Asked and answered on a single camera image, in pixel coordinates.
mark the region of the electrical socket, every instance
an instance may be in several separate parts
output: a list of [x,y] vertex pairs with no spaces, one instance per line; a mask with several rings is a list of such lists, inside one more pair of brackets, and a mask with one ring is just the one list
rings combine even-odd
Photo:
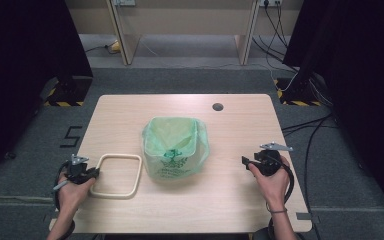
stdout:
[[135,0],[113,0],[116,6],[134,7],[136,6]]
[[[260,7],[264,7],[264,1],[265,0],[261,0]],[[269,5],[267,5],[268,7],[282,6],[282,2],[283,2],[283,0],[268,0],[268,1],[269,1]]]

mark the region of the green plastic bag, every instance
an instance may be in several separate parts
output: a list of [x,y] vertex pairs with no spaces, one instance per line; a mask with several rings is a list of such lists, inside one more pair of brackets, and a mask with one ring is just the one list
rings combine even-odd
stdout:
[[155,179],[197,173],[210,152],[205,124],[195,118],[155,117],[142,137],[145,168]]

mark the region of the table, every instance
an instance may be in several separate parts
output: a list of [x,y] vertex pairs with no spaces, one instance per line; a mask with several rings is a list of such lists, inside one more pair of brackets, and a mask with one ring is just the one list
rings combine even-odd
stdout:
[[[223,110],[215,111],[215,103],[222,104]],[[78,155],[90,158],[88,167],[96,166],[107,153],[143,156],[141,133],[156,116],[194,117],[206,124],[210,155],[202,171],[184,179],[156,181],[143,167],[133,198],[87,198],[75,215],[75,232],[252,233],[267,227],[270,214],[241,157],[253,158],[263,143],[275,141],[285,145],[270,97],[265,94],[104,95],[97,103]],[[281,154],[290,161],[288,152]],[[135,161],[115,160],[103,165],[96,189],[125,191],[134,180],[135,164]],[[305,232],[312,224],[297,219],[296,213],[308,211],[296,179],[295,182],[286,207],[294,230]]]

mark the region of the wire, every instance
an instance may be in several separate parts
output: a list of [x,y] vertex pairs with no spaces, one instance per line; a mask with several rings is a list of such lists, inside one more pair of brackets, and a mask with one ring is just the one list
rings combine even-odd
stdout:
[[99,48],[105,48],[105,49],[107,49],[107,52],[108,52],[109,54],[120,53],[120,51],[114,51],[114,52],[113,52],[113,51],[110,51],[110,50],[109,50],[109,48],[110,48],[112,45],[116,44],[116,43],[117,43],[117,41],[111,43],[110,45],[104,45],[104,46],[94,47],[94,48],[85,50],[85,53],[86,53],[86,52],[93,51],[93,50],[96,50],[96,49],[99,49]]
[[286,42],[285,39],[285,33],[283,32],[283,26],[282,26],[282,20],[281,20],[281,15],[282,15],[282,7],[280,6],[280,3],[278,1],[275,1],[276,7],[277,7],[277,16],[279,17],[279,23],[280,23],[280,30],[282,31],[282,37],[283,40],[285,41],[286,48],[288,47],[288,43]]
[[289,127],[284,127],[284,128],[282,128],[282,131],[287,130],[287,129],[291,129],[291,128],[295,128],[295,127],[299,127],[299,126],[304,126],[304,125],[307,125],[307,124],[310,124],[310,123],[314,123],[314,122],[319,122],[319,121],[322,121],[322,120],[324,121],[325,119],[329,118],[331,115],[332,114],[330,113],[329,115],[327,115],[325,117],[322,117],[322,118],[318,118],[318,119],[315,119],[315,120],[311,120],[311,121],[308,121],[308,122],[300,123],[300,124],[289,126]]
[[[264,43],[263,39],[261,39],[261,36],[260,36],[260,35],[258,35],[258,38],[260,39],[261,43],[262,43],[264,46],[266,46],[267,48],[269,48],[269,46],[267,46],[267,44]],[[275,49],[273,49],[273,48],[271,49],[271,51],[273,51],[273,52],[275,52],[275,53],[277,53],[277,54],[279,54],[279,55],[282,55],[282,57],[285,56],[284,53],[279,52],[279,51],[277,51],[277,50],[275,50]]]
[[283,70],[283,71],[288,71],[288,72],[292,72],[292,73],[296,73],[296,72],[298,72],[298,70],[297,69],[295,69],[295,68],[293,68],[293,67],[290,67],[290,66],[288,66],[288,65],[285,65],[285,66],[287,66],[288,68],[290,68],[290,69],[292,69],[292,71],[291,70],[288,70],[288,69],[284,69],[284,68],[277,68],[277,67],[274,67],[274,66],[272,66],[271,64],[270,64],[270,62],[268,61],[268,59],[267,59],[267,54],[268,55],[270,55],[271,57],[273,57],[273,58],[275,58],[276,60],[278,60],[279,62],[282,62],[282,59],[280,59],[279,57],[277,57],[276,55],[274,55],[274,54],[272,54],[272,53],[270,53],[269,52],[269,50],[266,50],[266,49],[264,49],[263,47],[261,47],[258,43],[257,43],[257,41],[255,40],[255,38],[253,37],[252,38],[252,41],[264,52],[264,53],[266,53],[266,61],[267,61],[267,63],[268,63],[268,65],[270,66],[270,67],[272,67],[272,68],[274,68],[274,69],[278,69],[278,70]]
[[[287,134],[284,135],[284,137],[287,137],[289,135],[291,135],[292,133],[298,131],[298,130],[301,130],[301,129],[304,129],[304,128],[313,128],[313,127],[316,127],[316,126],[301,126],[297,129],[294,129],[294,130],[288,130],[286,132],[288,132]],[[338,128],[338,127],[334,127],[334,126],[320,126],[321,128]]]
[[[158,53],[156,53],[155,51],[153,51],[151,48],[149,48],[145,42],[143,42],[142,40],[139,41],[140,44],[142,44],[146,49],[148,49],[148,51],[150,51],[152,54],[154,54],[155,56],[157,57],[161,57]],[[223,68],[223,67],[229,67],[229,66],[235,66],[235,67],[240,67],[240,68],[246,68],[246,67],[249,67],[249,66],[259,66],[259,67],[262,67],[266,70],[269,70],[270,71],[270,76],[271,78],[274,80],[273,78],[273,71],[267,67],[267,66],[264,66],[262,64],[247,64],[247,65],[239,65],[239,64],[223,64],[223,65],[218,65],[218,66],[208,66],[208,65],[204,65],[204,66],[184,66],[184,65],[172,65],[172,64],[167,64],[163,61],[159,61],[161,62],[163,65],[167,66],[167,67],[180,67],[180,68],[185,68],[185,69],[220,69],[220,68]]]
[[274,31],[275,31],[274,36],[278,36],[278,38],[280,39],[280,41],[281,41],[281,42],[283,43],[283,45],[285,45],[285,47],[287,48],[288,45],[286,44],[286,42],[283,41],[283,39],[280,37],[279,32],[277,31],[277,29],[279,28],[280,21],[277,22],[277,27],[275,27],[275,26],[274,26],[274,23],[273,23],[273,21],[272,21],[272,19],[271,19],[271,17],[270,17],[270,14],[269,14],[269,12],[267,11],[267,8],[265,8],[265,11],[266,11],[267,17],[269,18],[270,23],[272,24],[273,29],[274,29]]
[[[308,186],[307,186],[307,178],[308,178],[308,155],[310,153],[310,146],[311,146],[311,142],[313,140],[313,137],[314,135],[316,134],[317,130],[320,128],[320,126],[322,126],[323,122],[328,119],[330,116],[332,116],[332,114],[329,114],[328,116],[326,116],[324,119],[322,119],[319,124],[317,125],[317,127],[314,129],[313,133],[311,134],[310,136],[310,139],[308,141],[308,145],[307,145],[307,151],[305,153],[305,167],[304,167],[304,198],[305,198],[305,205],[307,206],[307,209],[308,209],[308,212],[310,213],[310,215],[312,215],[312,211],[311,211],[311,207],[310,207],[310,202],[309,202],[309,199],[308,199]],[[316,235],[317,235],[317,239],[321,239],[320,238],[320,234],[319,234],[319,230],[317,229],[317,225],[315,223],[313,223],[313,226],[314,226],[314,231],[316,232]]]

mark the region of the dark fabric panel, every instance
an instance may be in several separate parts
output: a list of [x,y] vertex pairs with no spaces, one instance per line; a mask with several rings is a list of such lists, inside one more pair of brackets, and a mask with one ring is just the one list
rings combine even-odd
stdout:
[[306,54],[320,57],[311,70],[324,77],[350,144],[384,191],[384,2],[339,4],[328,29],[335,30],[317,55],[307,43],[320,43],[314,39],[326,30],[318,24],[326,3],[304,2],[284,62],[301,66]]
[[73,75],[92,72],[65,2],[0,1],[0,158],[45,83]]

